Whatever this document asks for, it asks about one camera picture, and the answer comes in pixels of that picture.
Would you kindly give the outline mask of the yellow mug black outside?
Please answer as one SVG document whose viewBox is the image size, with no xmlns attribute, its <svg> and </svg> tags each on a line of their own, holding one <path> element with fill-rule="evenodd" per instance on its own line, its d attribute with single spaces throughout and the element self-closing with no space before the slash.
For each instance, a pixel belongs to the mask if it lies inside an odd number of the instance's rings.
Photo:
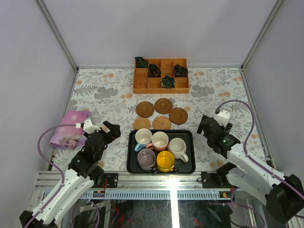
<svg viewBox="0 0 304 228">
<path fill-rule="evenodd" d="M 159 152 L 156 157 L 157 168 L 165 173 L 178 173 L 179 169 L 175 166 L 175 157 L 169 151 Z"/>
</svg>

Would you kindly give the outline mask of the woven rattan coaster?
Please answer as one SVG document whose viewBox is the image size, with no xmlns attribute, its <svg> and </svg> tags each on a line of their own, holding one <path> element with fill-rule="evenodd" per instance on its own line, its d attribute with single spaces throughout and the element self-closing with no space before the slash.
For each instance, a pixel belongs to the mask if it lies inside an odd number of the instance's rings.
<svg viewBox="0 0 304 228">
<path fill-rule="evenodd" d="M 168 130 L 171 129 L 171 121 L 166 116 L 158 116 L 154 119 L 152 126 L 155 130 Z"/>
<path fill-rule="evenodd" d="M 151 127 L 151 122 L 149 119 L 147 118 L 143 118 L 143 117 L 139 117 L 137 118 L 134 123 L 133 123 L 133 128 L 135 130 L 139 130 L 139 129 L 150 129 Z"/>
</svg>

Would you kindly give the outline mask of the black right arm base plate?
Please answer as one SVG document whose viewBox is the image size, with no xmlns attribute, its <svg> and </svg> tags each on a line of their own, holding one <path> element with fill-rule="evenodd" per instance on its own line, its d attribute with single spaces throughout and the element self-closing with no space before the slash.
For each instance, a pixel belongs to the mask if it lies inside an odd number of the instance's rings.
<svg viewBox="0 0 304 228">
<path fill-rule="evenodd" d="M 222 174 L 216 172 L 201 173 L 201 182 L 204 189 L 219 189 L 219 188 L 230 188 L 231 185 L 228 183 L 227 178 Z"/>
</svg>

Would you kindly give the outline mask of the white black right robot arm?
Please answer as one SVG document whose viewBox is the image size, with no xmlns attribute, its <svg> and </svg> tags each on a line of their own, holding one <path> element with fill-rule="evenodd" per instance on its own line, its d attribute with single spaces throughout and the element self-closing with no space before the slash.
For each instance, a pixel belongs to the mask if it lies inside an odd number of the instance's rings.
<svg viewBox="0 0 304 228">
<path fill-rule="evenodd" d="M 215 153 L 228 160 L 217 170 L 218 185 L 241 188 L 262 202 L 278 222 L 287 223 L 304 208 L 301 180 L 293 174 L 286 176 L 245 153 L 240 140 L 229 134 L 231 127 L 222 117 L 204 115 L 197 130 Z"/>
</svg>

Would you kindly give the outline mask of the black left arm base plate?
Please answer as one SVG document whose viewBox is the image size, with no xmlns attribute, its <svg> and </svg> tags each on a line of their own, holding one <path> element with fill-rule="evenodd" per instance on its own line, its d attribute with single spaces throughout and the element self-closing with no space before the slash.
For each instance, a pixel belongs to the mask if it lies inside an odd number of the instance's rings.
<svg viewBox="0 0 304 228">
<path fill-rule="evenodd" d="M 115 189 L 118 186 L 118 173 L 105 173 L 103 175 L 102 187 L 104 189 Z"/>
</svg>

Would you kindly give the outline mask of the brown wooden coaster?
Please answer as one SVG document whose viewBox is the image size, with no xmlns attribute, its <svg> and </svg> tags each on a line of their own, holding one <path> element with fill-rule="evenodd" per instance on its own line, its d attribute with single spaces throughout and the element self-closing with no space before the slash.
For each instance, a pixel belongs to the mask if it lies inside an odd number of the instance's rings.
<svg viewBox="0 0 304 228">
<path fill-rule="evenodd" d="M 172 123 L 181 125 L 188 120 L 188 113 L 183 108 L 174 108 L 169 113 L 169 119 Z"/>
<path fill-rule="evenodd" d="M 173 109 L 173 104 L 169 99 L 160 98 L 155 102 L 154 109 L 160 114 L 168 114 Z"/>
<path fill-rule="evenodd" d="M 140 102 L 136 107 L 136 113 L 143 118 L 148 118 L 154 113 L 154 105 L 150 102 Z"/>
</svg>

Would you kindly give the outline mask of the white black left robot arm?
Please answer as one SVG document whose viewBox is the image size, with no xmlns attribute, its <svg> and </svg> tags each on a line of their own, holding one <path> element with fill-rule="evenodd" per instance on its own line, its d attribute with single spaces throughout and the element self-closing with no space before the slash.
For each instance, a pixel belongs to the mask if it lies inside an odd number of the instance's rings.
<svg viewBox="0 0 304 228">
<path fill-rule="evenodd" d="M 23 228 L 56 228 L 77 200 L 90 188 L 104 182 L 104 170 L 98 166 L 108 145 L 121 136 L 120 125 L 103 122 L 109 129 L 92 124 L 90 118 L 71 126 L 84 130 L 83 148 L 73 157 L 52 191 L 33 210 L 25 210 L 19 219 Z"/>
</svg>

